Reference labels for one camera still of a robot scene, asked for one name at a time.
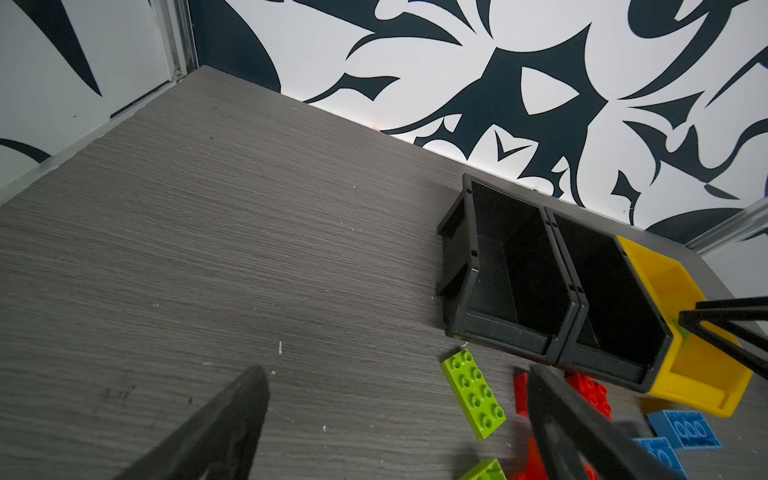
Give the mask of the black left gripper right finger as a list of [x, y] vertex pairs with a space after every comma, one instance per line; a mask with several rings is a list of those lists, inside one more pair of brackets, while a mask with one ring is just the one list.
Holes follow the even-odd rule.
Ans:
[[546, 366], [530, 367], [528, 411], [550, 479], [586, 479], [585, 463], [602, 479], [681, 477], [626, 437]]

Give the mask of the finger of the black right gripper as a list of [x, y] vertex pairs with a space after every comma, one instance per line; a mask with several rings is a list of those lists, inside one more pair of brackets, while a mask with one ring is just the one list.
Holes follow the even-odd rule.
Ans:
[[697, 302], [696, 310], [713, 312], [716, 318], [728, 321], [766, 321], [767, 297]]
[[753, 347], [767, 353], [767, 339], [737, 325], [738, 321], [758, 318], [765, 309], [707, 309], [681, 311], [679, 323], [690, 333], [702, 338], [723, 353], [736, 360], [760, 377], [767, 379], [767, 360], [727, 340], [719, 333], [706, 328], [705, 323], [745, 340]]

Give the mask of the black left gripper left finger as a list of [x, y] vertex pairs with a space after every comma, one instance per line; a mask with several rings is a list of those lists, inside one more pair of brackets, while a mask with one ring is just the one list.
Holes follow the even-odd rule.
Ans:
[[247, 479], [268, 411], [269, 383], [246, 369], [119, 479]]

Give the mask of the blue lego brick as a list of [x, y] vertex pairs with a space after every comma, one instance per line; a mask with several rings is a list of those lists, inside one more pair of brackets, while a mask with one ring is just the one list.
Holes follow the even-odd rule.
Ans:
[[646, 416], [658, 437], [666, 438], [676, 450], [721, 449], [704, 416], [698, 411], [661, 410]]
[[667, 438], [635, 438], [634, 442], [654, 456], [661, 464], [673, 471], [678, 476], [687, 479], [688, 476], [680, 463], [674, 449]]

